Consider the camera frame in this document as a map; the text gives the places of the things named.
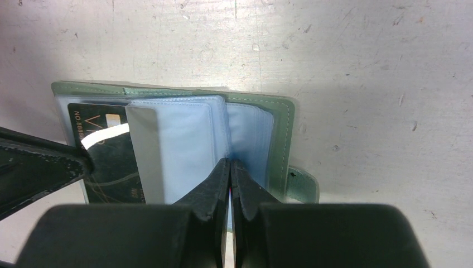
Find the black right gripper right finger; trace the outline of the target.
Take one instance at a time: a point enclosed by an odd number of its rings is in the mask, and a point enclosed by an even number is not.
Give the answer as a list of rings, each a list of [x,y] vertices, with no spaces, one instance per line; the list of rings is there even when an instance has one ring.
[[[230,164],[236,267],[428,267],[403,213],[385,204],[289,204]]]

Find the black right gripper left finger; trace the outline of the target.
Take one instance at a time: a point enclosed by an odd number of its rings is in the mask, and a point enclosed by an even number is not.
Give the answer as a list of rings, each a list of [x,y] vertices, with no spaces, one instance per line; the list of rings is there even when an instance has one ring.
[[[230,161],[171,205],[59,205],[31,232],[16,267],[223,267]]]

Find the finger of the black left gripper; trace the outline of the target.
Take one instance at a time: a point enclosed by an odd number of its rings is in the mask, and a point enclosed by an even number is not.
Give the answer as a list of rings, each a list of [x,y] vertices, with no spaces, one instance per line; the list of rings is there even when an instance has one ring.
[[[1,219],[90,176],[84,149],[1,128]]]

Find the black VIP card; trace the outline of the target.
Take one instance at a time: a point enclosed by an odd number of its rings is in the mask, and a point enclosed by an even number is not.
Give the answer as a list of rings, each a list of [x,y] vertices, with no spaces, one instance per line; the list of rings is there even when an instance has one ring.
[[[69,103],[76,145],[93,170],[84,179],[89,203],[145,203],[131,135],[122,105]]]

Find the green leather card holder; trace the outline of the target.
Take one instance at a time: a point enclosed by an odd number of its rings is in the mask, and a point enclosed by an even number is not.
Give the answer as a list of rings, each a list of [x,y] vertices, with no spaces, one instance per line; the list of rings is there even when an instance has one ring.
[[[82,82],[54,82],[51,89],[72,145],[69,103],[125,107],[147,204],[174,203],[222,158],[241,161],[280,200],[318,201],[314,178],[288,163],[295,107],[287,98]]]

